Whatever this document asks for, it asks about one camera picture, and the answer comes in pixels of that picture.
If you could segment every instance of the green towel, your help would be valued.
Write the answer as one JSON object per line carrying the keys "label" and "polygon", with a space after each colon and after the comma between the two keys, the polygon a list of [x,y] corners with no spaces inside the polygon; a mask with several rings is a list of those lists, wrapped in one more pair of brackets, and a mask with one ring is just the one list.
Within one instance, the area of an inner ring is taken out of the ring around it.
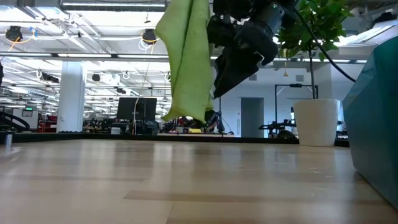
{"label": "green towel", "polygon": [[170,59],[173,102],[166,121],[191,116],[204,122],[206,110],[213,108],[209,19],[208,1],[173,0],[156,27]]}

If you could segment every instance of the door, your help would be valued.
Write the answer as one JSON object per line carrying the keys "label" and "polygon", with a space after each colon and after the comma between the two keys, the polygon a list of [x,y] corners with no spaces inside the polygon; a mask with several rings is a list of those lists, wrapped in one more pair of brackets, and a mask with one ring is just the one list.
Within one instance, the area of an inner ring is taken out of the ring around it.
{"label": "door", "polygon": [[263,138],[259,126],[264,124],[264,99],[242,98],[241,102],[242,138]]}

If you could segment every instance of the teal object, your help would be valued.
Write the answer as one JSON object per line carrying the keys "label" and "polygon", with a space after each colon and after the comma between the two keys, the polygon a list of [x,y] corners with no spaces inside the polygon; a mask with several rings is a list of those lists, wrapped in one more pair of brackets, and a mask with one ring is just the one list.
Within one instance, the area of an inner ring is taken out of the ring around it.
{"label": "teal object", "polygon": [[398,37],[374,49],[343,108],[355,168],[398,209]]}

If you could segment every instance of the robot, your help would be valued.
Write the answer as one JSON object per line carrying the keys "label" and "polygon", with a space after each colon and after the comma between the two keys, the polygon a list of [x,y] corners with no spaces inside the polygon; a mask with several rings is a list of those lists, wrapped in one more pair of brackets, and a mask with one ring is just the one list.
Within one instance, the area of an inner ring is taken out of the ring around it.
{"label": "robot", "polygon": [[295,24],[295,0],[214,0],[208,40],[223,46],[216,59],[214,97],[218,98],[267,65],[278,54],[272,40]]}

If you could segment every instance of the white pot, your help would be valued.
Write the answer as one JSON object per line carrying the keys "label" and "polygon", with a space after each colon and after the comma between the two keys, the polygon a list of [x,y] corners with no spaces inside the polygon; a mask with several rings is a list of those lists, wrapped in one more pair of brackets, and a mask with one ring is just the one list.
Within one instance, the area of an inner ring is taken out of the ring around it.
{"label": "white pot", "polygon": [[300,145],[330,147],[335,145],[338,100],[303,100],[294,104]]}

